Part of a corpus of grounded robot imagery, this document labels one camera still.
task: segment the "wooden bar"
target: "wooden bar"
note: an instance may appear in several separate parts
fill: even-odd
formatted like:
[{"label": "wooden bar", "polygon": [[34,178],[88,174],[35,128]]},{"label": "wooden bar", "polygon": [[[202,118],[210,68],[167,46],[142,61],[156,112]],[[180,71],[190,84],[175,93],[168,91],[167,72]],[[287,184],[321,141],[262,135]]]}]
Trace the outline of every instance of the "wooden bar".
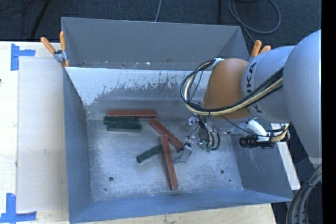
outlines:
[{"label": "wooden bar", "polygon": [[177,150],[183,147],[183,143],[175,135],[173,135],[165,126],[163,126],[157,119],[152,119],[149,122],[149,125],[152,126],[152,128],[155,129],[159,134],[166,135],[170,143]]},{"label": "wooden bar", "polygon": [[108,110],[107,116],[115,117],[137,117],[137,118],[156,118],[155,110]]},{"label": "wooden bar", "polygon": [[167,135],[164,134],[160,136],[160,144],[170,189],[178,189],[179,185],[177,183],[175,167],[173,163],[172,153],[170,152]]}]

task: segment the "table surface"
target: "table surface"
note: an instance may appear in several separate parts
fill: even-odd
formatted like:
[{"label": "table surface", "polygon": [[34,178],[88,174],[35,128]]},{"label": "table surface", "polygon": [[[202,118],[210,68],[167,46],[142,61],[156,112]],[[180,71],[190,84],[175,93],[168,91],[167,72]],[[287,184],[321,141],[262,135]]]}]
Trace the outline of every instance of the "table surface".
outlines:
[{"label": "table surface", "polygon": [[[20,46],[20,50],[24,49],[33,49],[35,50],[35,56],[32,59],[48,59],[50,61],[55,61],[55,65],[53,67],[59,68],[60,66],[56,63],[56,60],[52,56],[52,54],[44,47],[42,43],[39,42],[9,42],[3,41],[0,42],[0,213],[6,211],[6,193],[12,193],[17,195],[17,199],[19,200],[18,193],[22,193],[20,190],[18,192],[18,186],[21,182],[18,182],[18,170],[20,166],[23,165],[17,161],[18,159],[18,141],[22,137],[18,134],[18,97],[19,93],[19,70],[11,71],[11,44],[14,43],[17,46]],[[60,49],[60,44],[53,44],[56,49]],[[286,169],[290,169],[291,159],[288,159],[288,148],[286,144],[282,145],[284,157],[287,158],[286,162],[289,165],[285,164]],[[42,161],[39,156],[35,156],[36,161]],[[57,162],[55,160],[52,161],[54,166],[57,166]],[[59,167],[51,167],[50,169],[45,169],[43,166],[41,167],[41,173],[35,172],[36,177],[42,176],[43,178],[52,175],[55,172],[55,169],[63,169],[61,173],[66,173],[65,165]],[[295,175],[292,179],[292,184],[297,184],[296,173],[292,173],[293,171],[287,171],[288,174]],[[68,211],[67,206],[64,204],[59,206],[59,201],[55,201],[55,199],[51,198],[49,193],[55,193],[59,190],[56,188],[57,184],[47,184],[44,187],[41,186],[42,191],[38,193],[39,196],[35,197],[31,200],[32,207],[34,207],[34,203],[38,205],[38,201],[48,201],[48,206],[37,206],[34,210],[37,211],[37,218],[35,221],[31,221],[30,223],[69,223],[68,222]],[[17,207],[17,213],[21,213],[24,211],[20,211],[20,206]],[[242,206],[242,207],[231,207],[231,208],[222,208],[222,209],[210,209],[210,210],[202,210],[202,211],[194,211],[194,212],[185,212],[179,214],[167,214],[167,215],[159,215],[159,216],[148,216],[148,217],[138,217],[138,218],[129,218],[129,219],[120,219],[120,220],[109,220],[109,221],[101,221],[94,223],[110,223],[110,224],[127,224],[127,223],[249,223],[249,224],[271,224],[276,223],[274,214],[272,211],[271,204],[262,204],[262,205],[252,205],[252,206]]]}]

